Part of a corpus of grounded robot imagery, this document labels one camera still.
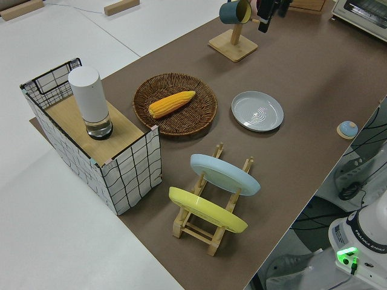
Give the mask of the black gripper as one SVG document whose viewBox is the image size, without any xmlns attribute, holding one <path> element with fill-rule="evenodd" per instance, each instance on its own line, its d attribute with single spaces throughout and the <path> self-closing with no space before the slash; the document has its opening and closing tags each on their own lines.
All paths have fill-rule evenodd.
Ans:
<svg viewBox="0 0 387 290">
<path fill-rule="evenodd" d="M 288 11 L 288 0 L 262 0 L 261 12 L 258 13 L 260 23 L 258 30 L 262 33 L 268 31 L 273 12 L 278 7 L 278 15 L 284 18 Z"/>
</svg>

